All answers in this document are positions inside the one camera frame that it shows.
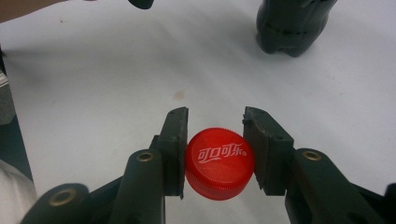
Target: bottle cap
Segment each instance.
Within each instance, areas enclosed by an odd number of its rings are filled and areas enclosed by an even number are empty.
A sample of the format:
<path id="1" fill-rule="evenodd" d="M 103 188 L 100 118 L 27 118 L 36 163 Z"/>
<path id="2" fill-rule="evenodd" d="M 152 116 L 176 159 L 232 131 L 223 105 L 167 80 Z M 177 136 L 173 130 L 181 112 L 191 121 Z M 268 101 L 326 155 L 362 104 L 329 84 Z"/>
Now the bottle cap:
<path id="1" fill-rule="evenodd" d="M 186 151 L 186 177 L 191 187 L 212 200 L 238 195 L 254 171 L 254 156 L 239 134 L 209 128 L 196 134 Z"/>

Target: white table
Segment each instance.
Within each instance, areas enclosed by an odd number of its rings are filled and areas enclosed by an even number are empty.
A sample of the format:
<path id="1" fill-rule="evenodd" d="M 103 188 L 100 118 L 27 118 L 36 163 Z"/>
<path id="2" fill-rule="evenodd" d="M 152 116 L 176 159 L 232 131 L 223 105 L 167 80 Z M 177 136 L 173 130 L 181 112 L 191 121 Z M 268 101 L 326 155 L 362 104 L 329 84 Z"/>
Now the white table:
<path id="1" fill-rule="evenodd" d="M 242 133 L 246 105 L 268 111 L 295 146 L 326 153 L 353 183 L 396 181 L 396 2 L 339 1 L 300 58 L 255 42 L 261 1 L 72 1 L 0 24 L 2 49 L 38 194 L 97 189 L 147 148 L 166 113 L 190 109 L 189 139 Z M 246 190 L 212 202 L 186 184 L 168 223 L 289 223 L 283 197 Z"/>

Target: black bottle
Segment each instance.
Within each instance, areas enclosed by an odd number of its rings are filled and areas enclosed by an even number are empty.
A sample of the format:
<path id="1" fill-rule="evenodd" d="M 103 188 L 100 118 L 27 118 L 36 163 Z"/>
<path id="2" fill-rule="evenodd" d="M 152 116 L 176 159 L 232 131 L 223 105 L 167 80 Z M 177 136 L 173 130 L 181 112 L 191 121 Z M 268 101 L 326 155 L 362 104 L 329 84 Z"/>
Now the black bottle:
<path id="1" fill-rule="evenodd" d="M 337 0 L 263 0 L 257 16 L 258 41 L 269 54 L 304 53 L 323 31 Z"/>

